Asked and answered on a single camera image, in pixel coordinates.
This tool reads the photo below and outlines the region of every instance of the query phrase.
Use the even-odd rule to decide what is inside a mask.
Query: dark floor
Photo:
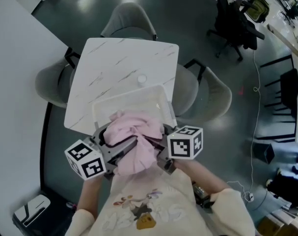
[[[240,63],[237,62],[236,52],[231,48],[224,50],[219,59],[215,57],[215,52],[224,44],[224,41],[217,36],[207,37],[206,31],[213,29],[217,15],[216,1],[47,0],[34,16],[66,45],[81,53],[88,38],[100,35],[112,10],[118,4],[128,1],[137,2],[145,9],[157,32],[158,41],[179,45],[179,63],[185,64],[192,58],[197,58],[210,67],[231,89],[233,101],[227,114],[202,125],[204,148],[197,160],[225,181],[238,180],[248,190],[251,185],[250,142],[259,99],[252,88],[258,85],[258,76],[253,63],[252,50],[241,49],[244,60]],[[281,42],[278,43],[273,36],[269,36],[269,32],[266,31],[266,34],[268,34],[266,40],[258,43],[256,52],[258,65],[288,53]],[[291,69],[289,64],[282,64],[282,66],[283,71]],[[277,79],[282,70],[273,67],[261,71],[262,84]],[[190,109],[190,115],[202,111],[203,102],[207,98],[204,95],[206,91],[204,88],[206,84],[202,82],[197,101]],[[285,134],[294,129],[292,124],[273,126],[273,122],[280,124],[270,117],[270,110],[263,108],[265,102],[273,100],[275,90],[275,88],[269,91],[261,89],[262,110],[258,134],[270,135],[274,132]],[[77,202],[82,181],[70,169],[63,152],[85,135],[64,128],[64,115],[64,109],[53,107],[46,144],[45,181],[49,187],[65,198]],[[266,194],[263,187],[265,181],[274,175],[279,166],[290,169],[295,163],[298,152],[298,147],[292,144],[284,146],[274,144],[274,146],[275,159],[270,165],[253,159],[252,192],[255,200],[249,203],[247,208],[255,222],[284,204],[268,194],[267,199],[257,209]],[[105,185],[108,191],[109,183],[105,182]],[[236,183],[231,183],[231,186],[241,190]],[[106,192],[102,194],[102,201],[105,200],[106,194]]]

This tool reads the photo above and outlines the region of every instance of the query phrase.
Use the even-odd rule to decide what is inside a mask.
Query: cable
[[[258,74],[258,83],[259,83],[259,86],[258,87],[254,87],[253,88],[253,91],[254,92],[258,92],[259,93],[259,104],[258,104],[258,114],[257,114],[257,119],[256,119],[256,124],[255,124],[255,128],[253,130],[253,134],[252,134],[252,140],[251,140],[251,146],[250,146],[250,165],[251,165],[251,185],[250,185],[250,189],[249,191],[245,191],[245,188],[244,186],[239,182],[239,181],[228,181],[227,183],[238,183],[242,188],[243,188],[243,195],[244,195],[244,199],[247,201],[247,202],[252,202],[252,200],[248,200],[246,198],[246,193],[249,193],[249,195],[251,194],[253,196],[253,194],[251,193],[251,190],[252,190],[252,186],[253,186],[253,165],[252,165],[252,147],[253,147],[253,141],[254,141],[254,138],[255,138],[255,134],[256,134],[256,129],[257,129],[257,125],[258,125],[258,119],[259,119],[259,113],[260,113],[260,101],[261,101],[261,94],[260,94],[260,74],[259,74],[259,70],[258,70],[258,67],[257,67],[257,64],[256,64],[256,61],[255,61],[255,51],[253,50],[253,63],[256,67],[256,70],[257,70],[257,74]]]
[[[256,125],[255,125],[255,129],[253,130],[253,135],[252,135],[252,140],[251,140],[251,146],[250,146],[251,185],[250,185],[250,190],[249,190],[249,192],[251,192],[252,185],[253,185],[252,146],[253,146],[253,140],[254,140],[254,138],[255,138],[256,129],[257,129],[257,125],[258,125],[258,119],[259,119],[259,113],[260,113],[260,101],[261,101],[261,94],[260,94],[260,85],[261,85],[261,84],[260,84],[260,74],[259,74],[259,70],[258,70],[256,61],[255,61],[255,50],[253,50],[253,56],[252,56],[252,59],[253,59],[253,63],[254,63],[254,65],[255,65],[255,67],[256,67],[256,70],[257,70],[257,74],[258,74],[258,83],[259,83],[259,86],[258,86],[258,87],[254,87],[254,88],[253,88],[253,91],[259,93],[259,104],[258,104],[258,114],[257,114],[257,119],[256,119]]]
[[[244,196],[244,199],[245,199],[247,202],[251,202],[250,200],[248,200],[248,199],[246,198],[246,193],[250,193],[250,192],[249,192],[249,191],[245,191],[244,186],[243,186],[239,181],[228,181],[228,182],[226,182],[226,183],[238,183],[238,184],[243,188],[243,194],[242,194],[242,196]]]
[[[263,204],[263,202],[266,200],[266,198],[267,198],[267,195],[268,195],[268,190],[266,191],[266,195],[265,195],[265,197],[264,197],[264,199],[262,200],[262,202],[255,208],[255,209],[253,209],[253,210],[250,210],[250,211],[254,211],[254,210],[257,210],[257,209],[259,209],[260,208],[260,206],[262,206],[262,204]]]

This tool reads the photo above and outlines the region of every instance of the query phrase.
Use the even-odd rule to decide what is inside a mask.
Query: pink towel
[[[127,176],[150,168],[157,160],[156,154],[154,147],[143,136],[162,139],[162,123],[144,112],[135,111],[117,111],[109,118],[112,123],[104,132],[108,145],[113,146],[130,136],[137,136],[137,145],[118,162],[115,173]]]

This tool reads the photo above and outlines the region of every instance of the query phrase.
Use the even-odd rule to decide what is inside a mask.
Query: marble tabletop
[[[92,103],[146,86],[163,84],[172,100],[179,47],[175,44],[128,38],[87,40],[70,90],[64,125],[93,135]]]

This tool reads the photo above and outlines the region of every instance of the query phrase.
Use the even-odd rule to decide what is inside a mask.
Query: printed graphic on shirt
[[[146,228],[153,228],[156,225],[156,221],[151,216],[150,212],[152,209],[148,207],[151,199],[159,198],[158,194],[162,194],[161,191],[157,189],[153,189],[150,193],[148,193],[142,199],[133,199],[132,195],[129,195],[126,198],[121,198],[122,201],[115,202],[114,206],[122,206],[123,209],[129,208],[130,211],[135,216],[134,221],[136,222],[136,227],[138,230],[146,229]],[[140,206],[136,206],[134,202],[141,202]]]
[[[163,193],[158,189],[153,189],[145,197],[136,199],[133,195],[122,197],[120,201],[115,202],[114,207],[122,207],[126,212],[117,215],[117,212],[106,215],[102,224],[102,230],[114,230],[126,227],[136,227],[138,230],[153,228],[157,223],[167,223],[169,221],[178,221],[186,216],[185,211],[179,204],[172,204],[165,208],[161,205],[155,205],[154,200]]]

